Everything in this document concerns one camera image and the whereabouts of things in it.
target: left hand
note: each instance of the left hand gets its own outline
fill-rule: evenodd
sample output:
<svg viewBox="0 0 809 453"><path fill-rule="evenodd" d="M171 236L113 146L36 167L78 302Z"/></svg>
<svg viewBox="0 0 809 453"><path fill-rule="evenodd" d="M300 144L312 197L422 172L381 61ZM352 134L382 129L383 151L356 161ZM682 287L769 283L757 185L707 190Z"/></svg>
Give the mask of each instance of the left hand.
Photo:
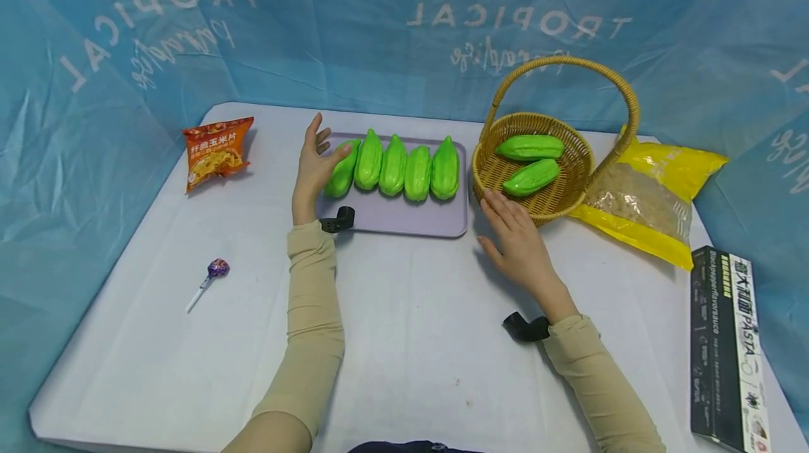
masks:
<svg viewBox="0 0 809 453"><path fill-rule="evenodd" d="M303 148L298 161L298 180L292 193L292 223L305 225L315 219L315 201L320 191L325 188L331 178L334 167L351 154L351 146L344 145L329 156L321 156L329 149L326 139L331 135L331 129L320 131L323 114L315 115L309 128L305 130Z"/></svg>
<svg viewBox="0 0 809 453"><path fill-rule="evenodd" d="M480 208L500 245L483 235L478 236L478 241L500 272L531 293L551 324L578 315L570 291L553 269L548 247L528 211L488 188L484 190Z"/></svg>

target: purple tray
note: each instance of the purple tray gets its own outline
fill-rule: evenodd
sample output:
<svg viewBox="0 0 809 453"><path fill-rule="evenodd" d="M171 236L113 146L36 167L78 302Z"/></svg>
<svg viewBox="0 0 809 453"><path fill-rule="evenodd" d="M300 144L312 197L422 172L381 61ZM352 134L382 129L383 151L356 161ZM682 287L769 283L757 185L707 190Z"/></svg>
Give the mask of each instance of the purple tray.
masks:
<svg viewBox="0 0 809 453"><path fill-rule="evenodd" d="M363 139L364 134L332 133L329 140L331 149L346 140ZM390 137L380 135L382 145L388 148ZM441 140L413 139L400 136L404 147L410 152L419 145L426 145L435 154ZM424 202L410 202L404 193L387 197L374 188L362 191L356 185L345 197L332 199L320 197L317 203L318 218L334 218L341 205L348 205L355 211L353 230L386 232L390 234L427 235L430 237L460 237L466 233L469 217L469 196L466 181L466 148L454 143L458 150L460 171L458 192L448 201L440 201L430 194Z"/></svg>

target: yellow pasta bag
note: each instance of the yellow pasta bag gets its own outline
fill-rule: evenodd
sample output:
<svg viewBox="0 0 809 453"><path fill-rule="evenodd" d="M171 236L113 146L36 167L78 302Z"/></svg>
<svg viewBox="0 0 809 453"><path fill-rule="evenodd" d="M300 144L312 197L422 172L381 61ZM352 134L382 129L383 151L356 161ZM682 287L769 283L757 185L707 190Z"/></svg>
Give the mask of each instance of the yellow pasta bag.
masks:
<svg viewBox="0 0 809 453"><path fill-rule="evenodd" d="M692 201L726 162L708 151L633 139L570 215L691 270Z"/></svg>
<svg viewBox="0 0 809 453"><path fill-rule="evenodd" d="M253 122L247 117L183 130L188 149L186 193L213 176L231 176L250 165L242 147Z"/></svg>

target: green papaya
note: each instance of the green papaya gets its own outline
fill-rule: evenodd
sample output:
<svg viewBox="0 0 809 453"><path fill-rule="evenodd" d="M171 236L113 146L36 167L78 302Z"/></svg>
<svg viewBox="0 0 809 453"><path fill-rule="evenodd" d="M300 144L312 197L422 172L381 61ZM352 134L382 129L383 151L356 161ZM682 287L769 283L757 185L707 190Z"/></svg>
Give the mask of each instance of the green papaya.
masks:
<svg viewBox="0 0 809 453"><path fill-rule="evenodd" d="M510 160L535 162L543 158L559 158L565 151L565 144L553 135L515 135L494 151Z"/></svg>
<svg viewBox="0 0 809 453"><path fill-rule="evenodd" d="M559 176L559 164L554 159L543 159L524 166L504 183L504 192L512 197L527 197L550 185Z"/></svg>
<svg viewBox="0 0 809 453"><path fill-rule="evenodd" d="M359 155L359 143L359 139L353 139L346 140L344 143L337 146L337 149L340 149L344 145L351 144L351 154L340 160L339 164L334 167L334 172L331 173L329 183L323 190L323 194L326 197L340 198L351 188L353 171L355 170L357 156Z"/></svg>
<svg viewBox="0 0 809 453"><path fill-rule="evenodd" d="M404 196L413 202L421 202L430 192L430 177L432 176L432 160L430 148L420 145L410 151L407 165L404 168Z"/></svg>
<svg viewBox="0 0 809 453"><path fill-rule="evenodd" d="M379 172L379 191L393 197L405 187L407 149L395 133L390 138L388 149L382 154L382 170Z"/></svg>
<svg viewBox="0 0 809 453"><path fill-rule="evenodd" d="M451 199L458 191L460 159L458 150L447 135L433 155L433 177L430 179L430 191L438 199Z"/></svg>
<svg viewBox="0 0 809 453"><path fill-rule="evenodd" d="M374 189L379 182L379 171L382 170L382 140L376 132L368 129L365 140L359 146L357 166L355 167L355 184L360 189Z"/></svg>

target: basket handle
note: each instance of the basket handle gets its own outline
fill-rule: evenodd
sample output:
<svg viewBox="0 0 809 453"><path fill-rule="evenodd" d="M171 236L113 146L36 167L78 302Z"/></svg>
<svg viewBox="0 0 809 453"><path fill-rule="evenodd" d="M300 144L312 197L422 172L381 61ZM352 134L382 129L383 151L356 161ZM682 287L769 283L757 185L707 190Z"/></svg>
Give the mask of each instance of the basket handle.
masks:
<svg viewBox="0 0 809 453"><path fill-rule="evenodd" d="M592 185L592 183L594 183L598 177L601 177L603 172L605 172L609 166L615 164L618 157L621 156L624 151L627 150L627 148L629 148L629 144L632 144L632 140L635 138L635 135L638 134L638 125L640 124L640 103L638 103L638 97L635 96L635 91L632 89L632 86L629 86L629 83L615 70L601 65L600 63L585 60L583 58L569 57L568 55L553 55L553 57L537 58L531 61L526 61L526 63L523 63L517 69L508 74L500 83L500 87L497 88L497 91L494 94L494 100L492 101L492 106L489 108L489 114L486 116L486 122L483 124L483 130L480 132L480 141L482 143L485 136L489 133L489 130L494 123L494 118L496 117L497 108L500 107L500 102L502 102L504 96L506 96L506 91L509 89L511 84L517 80L517 77L520 77L533 69L537 69L545 65L554 65L559 63L582 66L586 69L595 70L598 72L598 74L607 77L607 79L612 81L613 84L618 87L618 91L621 91L621 94L624 96L624 102L626 102L626 106L629 109L629 122L626 125L626 130L618 137L615 147L612 148L609 154L607 154L606 158L601 162L601 164L596 167L595 171L591 173L590 178L587 181L587 187L589 188L590 185Z"/></svg>

